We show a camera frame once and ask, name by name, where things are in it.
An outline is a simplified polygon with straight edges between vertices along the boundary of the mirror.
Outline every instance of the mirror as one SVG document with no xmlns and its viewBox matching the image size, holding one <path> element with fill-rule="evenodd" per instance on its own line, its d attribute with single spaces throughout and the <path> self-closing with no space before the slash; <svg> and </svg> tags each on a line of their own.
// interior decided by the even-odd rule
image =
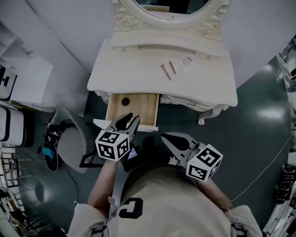
<svg viewBox="0 0 296 237">
<path fill-rule="evenodd" d="M 142 10 L 162 19 L 184 19 L 203 10 L 210 0 L 133 0 Z"/>
</svg>

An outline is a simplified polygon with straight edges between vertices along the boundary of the person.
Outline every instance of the person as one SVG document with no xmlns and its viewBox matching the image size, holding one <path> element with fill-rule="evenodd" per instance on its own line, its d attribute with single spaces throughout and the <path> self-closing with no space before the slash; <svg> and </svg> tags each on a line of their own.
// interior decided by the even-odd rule
<svg viewBox="0 0 296 237">
<path fill-rule="evenodd" d="M 105 161 L 88 203 L 75 208 L 68 237 L 262 236 L 249 207 L 233 207 L 211 179 L 190 182 L 164 164 L 132 170 L 121 206 L 109 215 L 118 165 Z"/>
</svg>

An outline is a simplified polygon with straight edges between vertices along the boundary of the chair seat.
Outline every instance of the chair seat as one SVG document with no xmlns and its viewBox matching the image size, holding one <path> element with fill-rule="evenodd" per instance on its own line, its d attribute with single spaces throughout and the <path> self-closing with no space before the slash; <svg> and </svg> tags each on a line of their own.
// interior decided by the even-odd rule
<svg viewBox="0 0 296 237">
<path fill-rule="evenodd" d="M 79 164 L 81 162 L 84 152 L 84 143 L 82 140 L 82 135 L 79 133 L 76 127 L 67 128 L 61 135 L 58 146 L 57 153 L 61 159 L 69 165 L 71 168 L 75 169 L 80 173 L 85 173 L 87 168 L 80 168 Z"/>
</svg>

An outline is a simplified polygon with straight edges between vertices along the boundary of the small item on table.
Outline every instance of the small item on table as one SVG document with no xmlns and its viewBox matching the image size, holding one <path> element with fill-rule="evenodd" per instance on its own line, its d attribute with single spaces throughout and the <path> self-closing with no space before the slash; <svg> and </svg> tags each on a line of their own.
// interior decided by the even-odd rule
<svg viewBox="0 0 296 237">
<path fill-rule="evenodd" d="M 189 66 L 189 64 L 192 62 L 192 59 L 190 57 L 186 57 L 186 58 L 179 58 L 177 59 L 177 63 L 180 64 L 180 66 L 182 68 L 186 68 L 187 66 Z"/>
<path fill-rule="evenodd" d="M 173 65 L 172 61 L 170 60 L 170 61 L 168 61 L 168 62 L 169 62 L 170 65 L 171 65 L 171 68 L 172 68 L 172 70 L 173 70 L 173 73 L 176 74 L 176 70 L 175 70 L 175 68 L 174 68 L 174 65 Z"/>
<path fill-rule="evenodd" d="M 167 72 L 167 70 L 166 70 L 166 68 L 165 68 L 165 65 L 164 65 L 164 64 L 162 64 L 160 67 L 161 67 L 161 68 L 162 68 L 162 70 L 165 72 L 165 74 L 166 74 L 166 76 L 168 77 L 168 79 L 171 81 L 172 79 L 171 79 L 171 77 L 170 77 L 169 73 Z"/>
</svg>

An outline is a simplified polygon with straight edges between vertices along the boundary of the phone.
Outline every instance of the phone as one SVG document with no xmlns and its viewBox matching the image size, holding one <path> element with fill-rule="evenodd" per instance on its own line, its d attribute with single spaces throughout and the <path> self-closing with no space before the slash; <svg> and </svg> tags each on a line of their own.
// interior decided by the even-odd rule
<svg viewBox="0 0 296 237">
<path fill-rule="evenodd" d="M 129 172 L 133 167 L 137 166 L 140 162 L 141 156 L 141 149 L 139 146 L 134 146 L 130 144 L 130 147 L 132 149 L 130 150 L 128 157 L 123 157 L 120 161 L 122 163 L 122 166 L 126 172 Z"/>
</svg>

